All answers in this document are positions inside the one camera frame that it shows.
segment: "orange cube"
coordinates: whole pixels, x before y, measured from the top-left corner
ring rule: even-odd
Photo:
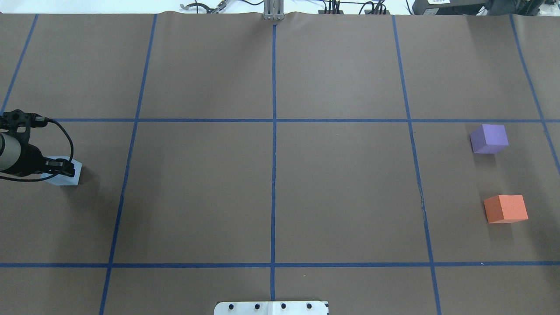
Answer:
[[[501,194],[484,200],[488,223],[513,223],[528,220],[523,196]]]

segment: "black device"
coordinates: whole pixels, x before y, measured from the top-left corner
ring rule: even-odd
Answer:
[[[44,157],[41,150],[29,144],[32,128],[46,127],[48,123],[56,124],[70,143],[70,157],[66,159],[50,159]],[[41,182],[57,175],[74,177],[76,170],[72,159],[74,156],[74,144],[68,132],[55,120],[34,113],[24,113],[16,109],[9,113],[3,113],[0,117],[0,173],[17,177],[25,177],[31,174],[47,173],[51,176],[40,179],[19,179],[0,176],[0,179],[12,180],[14,182]]]
[[[416,0],[412,5],[415,15],[476,15],[487,0],[450,0],[450,3],[429,4]]]

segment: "horizontal blue line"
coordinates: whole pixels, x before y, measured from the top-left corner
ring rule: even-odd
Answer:
[[[106,263],[0,262],[0,268],[107,268]]]
[[[248,118],[55,118],[59,122],[185,122],[185,123],[273,123],[274,119]],[[408,119],[400,118],[302,118],[277,119],[278,123],[407,123]],[[540,119],[410,119],[413,123],[540,123]],[[547,119],[548,123],[560,123],[560,119]]]
[[[0,263],[0,268],[107,268],[106,263]],[[560,261],[114,263],[113,268],[383,268],[560,266]]]

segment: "white plate with holes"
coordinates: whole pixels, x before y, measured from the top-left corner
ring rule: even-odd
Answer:
[[[328,315],[329,303],[321,301],[221,302],[214,315]]]

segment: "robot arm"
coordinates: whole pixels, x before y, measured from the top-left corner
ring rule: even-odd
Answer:
[[[56,124],[70,143],[70,159],[50,159],[44,157],[41,151],[34,145],[29,144],[31,128],[46,127],[48,123]],[[23,132],[18,132],[18,128],[24,127]],[[40,182],[53,178],[57,175],[74,177],[75,169],[72,159],[74,156],[74,144],[66,130],[56,121],[42,117],[33,113],[24,113],[16,109],[9,113],[4,113],[0,117],[0,172],[18,177],[30,174],[47,173],[51,176],[40,179],[18,179],[0,176],[0,179],[12,180],[15,182]]]

